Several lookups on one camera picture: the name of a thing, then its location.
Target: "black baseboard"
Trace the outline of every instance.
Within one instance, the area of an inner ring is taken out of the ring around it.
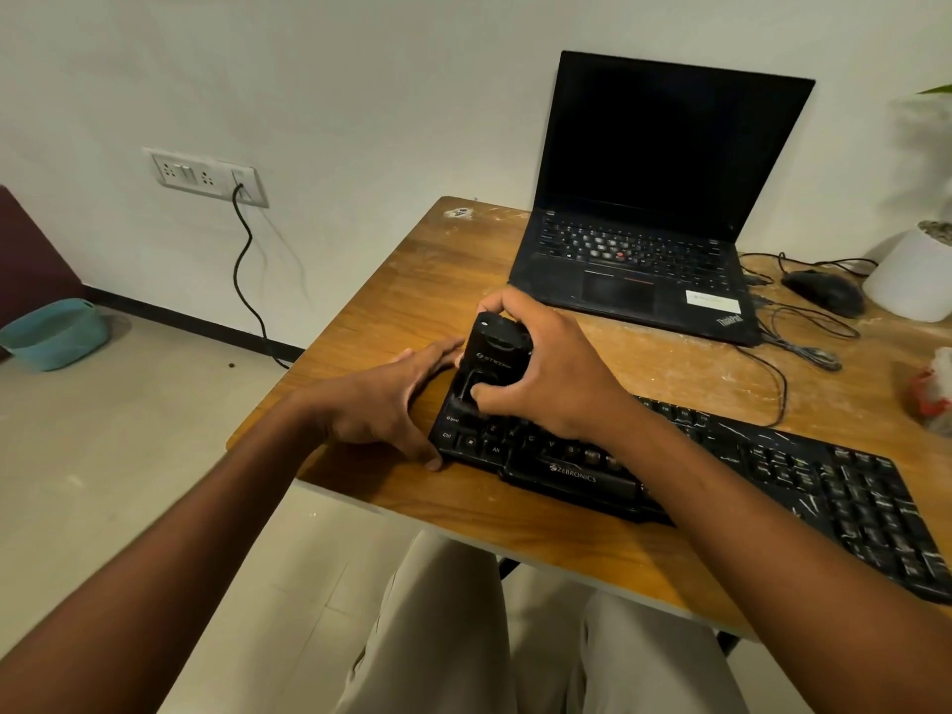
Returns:
[[[219,325],[218,323],[209,323],[208,321],[203,321],[201,318],[193,318],[192,316],[187,316],[185,313],[177,313],[174,310],[160,308],[158,305],[152,305],[148,302],[125,298],[125,296],[116,295],[115,293],[100,290],[99,288],[90,286],[84,287],[86,288],[86,299],[89,302],[94,302],[96,305],[104,305],[107,308],[118,310],[121,313],[128,313],[130,316],[138,316],[139,318],[145,318],[155,323],[186,330],[195,335],[211,338],[212,340],[221,341],[230,346],[244,348],[244,350],[251,350],[255,353],[261,353],[265,356],[273,355],[277,359],[286,360],[288,362],[299,359],[303,353],[303,348],[290,346],[286,343],[268,340],[268,343],[265,344],[264,338],[252,335],[251,333],[245,333],[244,330],[236,330],[226,325]]]

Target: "wall socket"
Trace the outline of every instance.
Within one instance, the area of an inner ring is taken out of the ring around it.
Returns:
[[[161,185],[189,193],[206,195],[209,198],[231,200],[235,186],[244,187],[238,200],[248,205],[268,207],[265,189],[253,167],[239,166],[200,155],[185,155],[154,147],[143,147],[149,159],[152,177]]]

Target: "trousers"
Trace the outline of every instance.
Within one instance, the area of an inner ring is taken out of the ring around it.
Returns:
[[[516,714],[496,557],[421,532],[387,586],[335,714]],[[746,714],[714,632],[596,593],[565,714]]]

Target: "wooden table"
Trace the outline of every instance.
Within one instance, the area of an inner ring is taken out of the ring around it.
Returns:
[[[451,217],[459,207],[471,216]],[[247,417],[232,445],[281,396],[324,378],[386,362],[407,347],[469,334],[476,303],[505,284],[529,214],[442,198],[413,228],[321,336]],[[745,264],[775,272],[770,259]],[[780,286],[771,299],[800,302]],[[769,371],[731,346],[630,323],[577,315],[582,329],[632,393],[731,418],[767,423],[777,412]],[[774,347],[758,354],[790,383],[779,430],[893,459],[940,549],[952,555],[952,441],[927,433],[910,415],[909,378],[941,346],[949,324],[911,323],[875,306],[839,341],[784,317],[793,340],[835,352],[839,373],[817,370]],[[429,431],[452,373],[437,377],[411,415]],[[383,445],[329,446],[300,479],[319,489],[441,529],[446,535],[552,566],[579,581],[655,607],[752,636],[741,612],[674,528],[636,525],[509,486],[483,471],[449,464],[439,473],[401,460]]]

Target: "teal basket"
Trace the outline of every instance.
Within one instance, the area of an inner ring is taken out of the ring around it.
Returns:
[[[0,328],[0,346],[39,370],[76,362],[109,339],[106,321],[81,298],[56,300]]]

